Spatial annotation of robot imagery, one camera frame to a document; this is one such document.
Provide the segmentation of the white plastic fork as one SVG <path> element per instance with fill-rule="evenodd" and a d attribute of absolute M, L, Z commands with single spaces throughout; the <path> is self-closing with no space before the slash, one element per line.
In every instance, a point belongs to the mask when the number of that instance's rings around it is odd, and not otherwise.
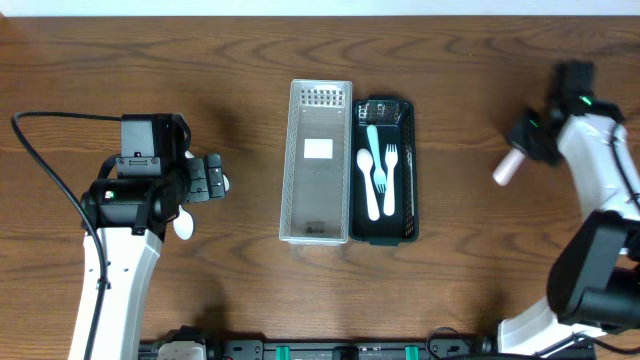
<path fill-rule="evenodd" d="M 512 148 L 500 161 L 493 172 L 494 181 L 500 186 L 506 186 L 518 170 L 525 154 L 517 148 Z"/>
<path fill-rule="evenodd" d="M 374 174 L 373 181 L 376 186 L 376 190 L 379 193 L 384 193 L 386 191 L 386 174 L 382 169 L 382 161 L 380 157 L 380 144 L 379 144 L 379 135 L 377 127 L 373 124 L 369 124 L 366 128 L 367 138 L 369 141 L 369 146 L 371 149 L 373 162 L 374 162 Z"/>
<path fill-rule="evenodd" d="M 387 189 L 384 196 L 383 212 L 386 216 L 395 213 L 395 180 L 394 171 L 398 163 L 397 146 L 388 144 L 385 150 L 385 164 L 387 166 Z"/>

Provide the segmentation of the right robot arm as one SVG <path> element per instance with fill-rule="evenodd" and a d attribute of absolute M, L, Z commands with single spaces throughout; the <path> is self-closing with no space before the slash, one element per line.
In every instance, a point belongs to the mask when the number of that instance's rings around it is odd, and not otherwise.
<path fill-rule="evenodd" d="M 596 97 L 595 66 L 555 65 L 545 110 L 527 110 L 508 136 L 510 152 L 493 172 L 505 186 L 526 159 L 567 164 L 582 224 L 549 272 L 546 294 L 498 325 L 494 354 L 547 359 L 639 327 L 639 174 L 618 105 Z"/>

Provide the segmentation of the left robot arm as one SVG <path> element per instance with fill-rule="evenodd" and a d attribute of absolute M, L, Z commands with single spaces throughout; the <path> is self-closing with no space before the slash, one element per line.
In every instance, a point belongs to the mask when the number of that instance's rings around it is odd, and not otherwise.
<path fill-rule="evenodd" d="M 126 114 L 121 150 L 81 197 L 88 215 L 84 279 L 69 356 L 135 359 L 148 288 L 166 229 L 189 239 L 186 206 L 222 199 L 229 180 L 217 153 L 196 157 L 184 116 Z"/>

